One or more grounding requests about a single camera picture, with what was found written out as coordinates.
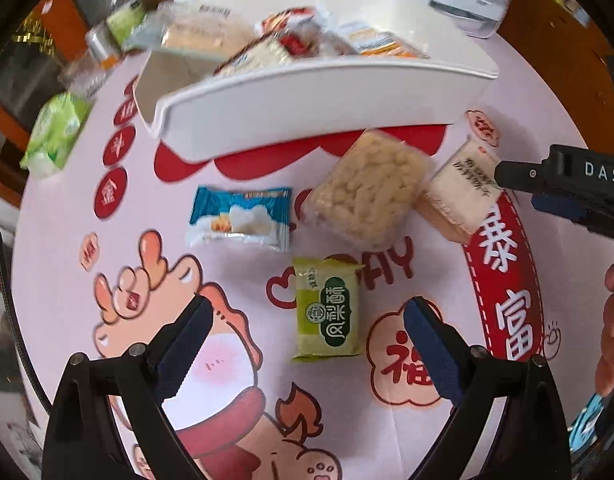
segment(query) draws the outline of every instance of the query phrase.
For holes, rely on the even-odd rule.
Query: screw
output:
[[[132,357],[138,357],[139,355],[143,355],[146,349],[145,343],[134,343],[129,347],[129,354]]]
[[[74,355],[72,355],[69,358],[69,364],[70,365],[79,365],[83,362],[83,360],[85,359],[85,354],[82,352],[76,352]]]
[[[485,357],[489,357],[489,352],[484,346],[474,345],[469,348],[469,351],[476,359],[484,359]]]
[[[538,368],[547,366],[547,360],[539,354],[532,356],[532,363],[535,364]]]

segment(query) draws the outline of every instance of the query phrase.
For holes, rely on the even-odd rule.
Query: pink blush cheek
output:
[[[191,373],[196,379],[207,384],[227,384],[233,381],[238,373],[235,357],[233,348],[210,336],[196,357]]]

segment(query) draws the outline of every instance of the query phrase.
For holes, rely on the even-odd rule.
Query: blue snack wrapper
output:
[[[261,191],[199,187],[189,219],[187,245],[237,238],[287,252],[291,203],[290,187]]]

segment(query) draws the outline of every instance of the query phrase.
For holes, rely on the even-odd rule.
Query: human hand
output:
[[[596,392],[606,397],[614,388],[614,265],[607,270],[604,285],[613,294],[604,304],[602,313],[604,321],[600,338],[602,357],[596,368]]]

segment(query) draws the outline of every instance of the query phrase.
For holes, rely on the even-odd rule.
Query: black cable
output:
[[[49,402],[49,397],[45,393],[43,386],[41,386],[38,376],[34,367],[31,365],[30,355],[25,348],[23,342],[23,336],[20,333],[20,327],[18,326],[18,318],[16,317],[16,310],[14,309],[14,300],[12,299],[12,284],[10,282],[10,274],[5,264],[5,253],[2,244],[1,228],[0,228],[0,280],[1,280],[1,293],[2,300],[5,304],[5,312],[10,320],[10,326],[12,327],[12,339],[14,339],[14,346],[20,357],[20,362],[23,364],[23,369],[30,380],[31,387],[34,393],[38,397],[38,400],[43,405],[43,408],[49,415],[52,409],[52,403]]]

